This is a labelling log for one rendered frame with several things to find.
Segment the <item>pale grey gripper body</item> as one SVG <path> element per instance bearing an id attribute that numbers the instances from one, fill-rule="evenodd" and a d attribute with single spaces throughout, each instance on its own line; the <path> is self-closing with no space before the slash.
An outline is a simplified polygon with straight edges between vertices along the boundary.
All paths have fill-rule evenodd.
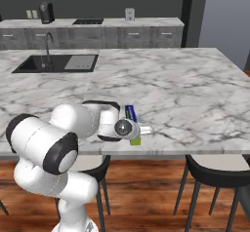
<path id="1" fill-rule="evenodd" d="M 140 135 L 151 135 L 153 133 L 153 127 L 140 126 Z"/>

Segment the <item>blue and green foil box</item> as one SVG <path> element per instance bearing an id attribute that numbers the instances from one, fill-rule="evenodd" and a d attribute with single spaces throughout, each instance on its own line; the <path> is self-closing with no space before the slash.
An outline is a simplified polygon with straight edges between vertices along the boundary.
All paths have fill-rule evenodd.
<path id="1" fill-rule="evenodd" d="M 125 115 L 127 119 L 137 122 L 137 116 L 136 116 L 133 105 L 125 106 Z M 131 146 L 140 145 L 140 144 L 141 144 L 141 137 L 139 135 L 130 141 Z"/>

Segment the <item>black stool with white seat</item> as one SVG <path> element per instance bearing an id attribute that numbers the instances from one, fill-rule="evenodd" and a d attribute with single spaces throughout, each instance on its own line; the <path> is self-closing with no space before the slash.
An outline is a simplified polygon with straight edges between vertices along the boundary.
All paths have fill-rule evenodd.
<path id="1" fill-rule="evenodd" d="M 110 156 L 78 156 L 69 169 L 65 190 L 55 199 L 60 222 L 52 232 L 105 232 L 100 183 L 107 214 L 110 214 L 105 175 Z M 87 215 L 86 204 L 97 199 L 101 229 Z"/>
<path id="2" fill-rule="evenodd" d="M 244 157 L 240 154 L 187 155 L 174 214 L 178 211 L 188 174 L 191 174 L 195 179 L 195 184 L 189 206 L 185 232 L 188 232 L 190 229 L 201 184 L 215 187 L 209 214 L 213 212 L 221 188 L 230 188 L 234 190 L 234 197 L 226 229 L 226 232 L 230 232 L 239 202 L 240 191 L 244 186 L 250 184 L 250 166 L 245 161 Z"/>
<path id="3" fill-rule="evenodd" d="M 4 204 L 0 201 L 0 208 L 2 209 L 2 211 L 4 212 L 4 214 L 6 215 L 6 216 L 8 216 L 9 215 L 9 213 L 8 213 L 8 211 L 7 211 L 7 209 L 6 209 L 6 207 L 4 206 Z"/>

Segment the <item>grey base cupboard run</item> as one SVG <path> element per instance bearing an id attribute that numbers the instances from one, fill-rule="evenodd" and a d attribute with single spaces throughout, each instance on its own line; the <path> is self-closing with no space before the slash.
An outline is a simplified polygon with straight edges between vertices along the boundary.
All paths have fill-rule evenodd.
<path id="1" fill-rule="evenodd" d="M 180 48 L 181 26 L 0 28 L 0 50 Z"/>

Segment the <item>white toaster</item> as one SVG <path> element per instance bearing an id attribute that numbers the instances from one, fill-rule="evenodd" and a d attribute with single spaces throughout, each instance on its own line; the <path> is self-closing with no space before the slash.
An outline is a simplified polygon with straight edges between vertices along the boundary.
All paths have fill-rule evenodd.
<path id="1" fill-rule="evenodd" d="M 135 9 L 134 8 L 126 8 L 125 9 L 125 20 L 134 21 L 135 20 Z"/>

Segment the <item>black hob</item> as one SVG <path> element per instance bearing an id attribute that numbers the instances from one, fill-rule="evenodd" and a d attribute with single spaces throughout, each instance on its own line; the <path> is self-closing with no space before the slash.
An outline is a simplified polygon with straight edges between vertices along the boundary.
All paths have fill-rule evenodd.
<path id="1" fill-rule="evenodd" d="M 104 19 L 77 19 L 73 25 L 75 24 L 102 24 Z"/>

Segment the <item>black sink with grey board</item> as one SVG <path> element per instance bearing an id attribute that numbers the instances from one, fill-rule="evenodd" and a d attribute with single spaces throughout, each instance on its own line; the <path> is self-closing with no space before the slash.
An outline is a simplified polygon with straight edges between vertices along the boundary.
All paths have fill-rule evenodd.
<path id="1" fill-rule="evenodd" d="M 19 65 L 14 73 L 93 72 L 98 58 L 98 55 L 34 55 Z"/>

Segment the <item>black curved tap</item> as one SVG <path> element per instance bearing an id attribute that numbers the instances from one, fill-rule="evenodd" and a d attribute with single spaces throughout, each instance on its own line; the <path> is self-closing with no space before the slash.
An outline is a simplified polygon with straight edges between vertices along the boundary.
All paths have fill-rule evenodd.
<path id="1" fill-rule="evenodd" d="M 54 41 L 54 38 L 51 32 L 47 32 L 45 35 L 45 51 L 46 51 L 47 60 L 44 60 L 43 58 L 41 58 L 42 66 L 44 68 L 54 69 L 54 64 L 50 58 L 49 41 Z"/>

